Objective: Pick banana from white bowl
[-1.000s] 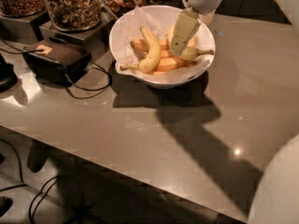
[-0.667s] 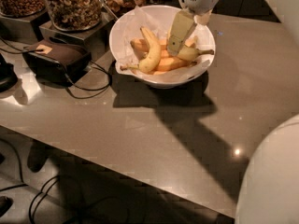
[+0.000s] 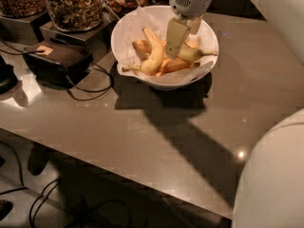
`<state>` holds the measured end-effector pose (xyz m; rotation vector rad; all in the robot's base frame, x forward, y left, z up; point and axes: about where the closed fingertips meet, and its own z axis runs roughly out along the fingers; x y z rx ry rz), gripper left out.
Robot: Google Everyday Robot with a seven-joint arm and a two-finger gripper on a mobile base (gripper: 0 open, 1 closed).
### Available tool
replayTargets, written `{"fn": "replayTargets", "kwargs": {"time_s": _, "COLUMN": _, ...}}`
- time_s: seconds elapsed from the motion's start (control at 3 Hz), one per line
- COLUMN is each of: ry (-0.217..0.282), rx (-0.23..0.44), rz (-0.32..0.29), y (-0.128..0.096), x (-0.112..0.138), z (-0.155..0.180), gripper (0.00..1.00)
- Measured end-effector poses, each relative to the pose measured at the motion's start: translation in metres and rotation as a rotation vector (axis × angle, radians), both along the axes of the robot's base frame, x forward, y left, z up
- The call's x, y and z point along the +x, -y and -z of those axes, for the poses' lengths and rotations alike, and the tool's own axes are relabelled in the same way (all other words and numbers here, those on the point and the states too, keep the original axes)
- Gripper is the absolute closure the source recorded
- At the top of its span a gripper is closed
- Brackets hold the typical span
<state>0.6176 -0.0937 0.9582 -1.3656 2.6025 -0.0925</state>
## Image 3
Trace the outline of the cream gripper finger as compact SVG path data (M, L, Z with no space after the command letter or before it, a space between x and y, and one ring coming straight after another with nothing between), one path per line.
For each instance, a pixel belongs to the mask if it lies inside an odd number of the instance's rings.
M176 58L188 35L190 28L187 19L173 17L167 25L165 52L169 58Z
M200 23L202 20L203 16L200 16L198 18L188 20L187 21L187 26L190 28L190 33L191 34L197 34L199 29L200 29Z

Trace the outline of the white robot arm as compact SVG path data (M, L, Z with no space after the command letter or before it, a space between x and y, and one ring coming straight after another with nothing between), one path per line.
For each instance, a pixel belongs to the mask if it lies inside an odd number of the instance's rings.
M172 117L186 200L232 228L303 228L303 0L250 0L261 22L216 22L203 112Z

